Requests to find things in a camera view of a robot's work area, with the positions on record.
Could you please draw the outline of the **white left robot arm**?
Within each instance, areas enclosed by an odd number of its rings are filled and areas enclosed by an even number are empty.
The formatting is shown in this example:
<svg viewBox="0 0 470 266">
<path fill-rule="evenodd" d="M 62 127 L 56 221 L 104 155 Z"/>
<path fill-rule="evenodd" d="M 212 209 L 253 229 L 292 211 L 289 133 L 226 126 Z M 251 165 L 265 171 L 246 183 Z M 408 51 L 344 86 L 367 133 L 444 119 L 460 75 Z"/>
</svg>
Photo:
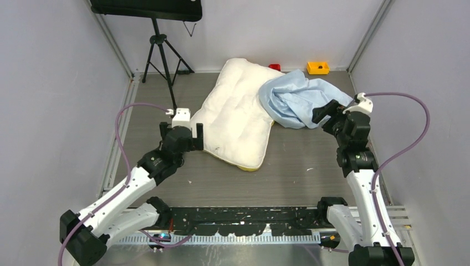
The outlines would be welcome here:
<svg viewBox="0 0 470 266">
<path fill-rule="evenodd" d="M 159 147 L 144 154 L 126 179 L 87 208 L 61 215 L 60 256 L 68 251 L 79 265 L 94 265 L 120 239 L 146 227 L 169 225 L 172 212 L 158 197 L 130 212 L 125 209 L 173 175 L 184 164 L 184 153 L 203 150 L 204 132 L 202 123 L 186 127 L 166 122 L 160 123 L 160 132 Z"/>
</svg>

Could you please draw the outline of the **light blue pillowcase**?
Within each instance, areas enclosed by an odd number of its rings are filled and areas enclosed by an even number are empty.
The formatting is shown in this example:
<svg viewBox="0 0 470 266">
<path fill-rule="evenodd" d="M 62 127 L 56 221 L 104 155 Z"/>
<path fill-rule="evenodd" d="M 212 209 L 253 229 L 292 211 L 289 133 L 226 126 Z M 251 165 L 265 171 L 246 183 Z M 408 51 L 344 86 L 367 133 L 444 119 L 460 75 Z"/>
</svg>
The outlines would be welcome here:
<svg viewBox="0 0 470 266">
<path fill-rule="evenodd" d="M 315 129 L 324 124 L 312 122 L 313 109 L 322 108 L 332 100 L 348 106 L 353 98 L 328 81 L 308 79 L 300 70 L 291 71 L 264 83 L 258 92 L 260 104 L 269 116 L 286 128 Z"/>
</svg>

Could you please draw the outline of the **white pillow with yellow trim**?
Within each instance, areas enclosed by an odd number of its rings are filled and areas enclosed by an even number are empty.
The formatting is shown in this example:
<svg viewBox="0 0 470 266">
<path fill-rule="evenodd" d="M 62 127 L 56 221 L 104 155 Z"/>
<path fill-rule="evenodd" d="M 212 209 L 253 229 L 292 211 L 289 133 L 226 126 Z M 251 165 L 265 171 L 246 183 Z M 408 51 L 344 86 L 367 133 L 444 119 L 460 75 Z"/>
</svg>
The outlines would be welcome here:
<svg viewBox="0 0 470 266">
<path fill-rule="evenodd" d="M 228 59 L 191 118 L 192 125 L 203 125 L 204 152 L 243 171 L 260 169 L 274 120 L 260 103 L 259 90 L 282 75 L 244 58 Z"/>
</svg>

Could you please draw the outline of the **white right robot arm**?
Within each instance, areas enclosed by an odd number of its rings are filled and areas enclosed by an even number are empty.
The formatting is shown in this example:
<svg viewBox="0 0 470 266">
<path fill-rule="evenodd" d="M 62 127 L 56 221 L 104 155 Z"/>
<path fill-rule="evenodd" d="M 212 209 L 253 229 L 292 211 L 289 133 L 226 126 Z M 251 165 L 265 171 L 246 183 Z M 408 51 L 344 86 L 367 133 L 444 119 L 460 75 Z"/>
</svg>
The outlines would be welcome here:
<svg viewBox="0 0 470 266">
<path fill-rule="evenodd" d="M 314 123 L 328 117 L 322 128 L 338 143 L 337 162 L 359 214 L 356 221 L 343 198 L 322 197 L 316 220 L 337 230 L 349 251 L 349 265 L 413 265 L 414 252 L 402 244 L 387 213 L 378 181 L 379 167 L 368 147 L 371 107 L 368 100 L 349 108 L 332 100 L 313 109 Z"/>
</svg>

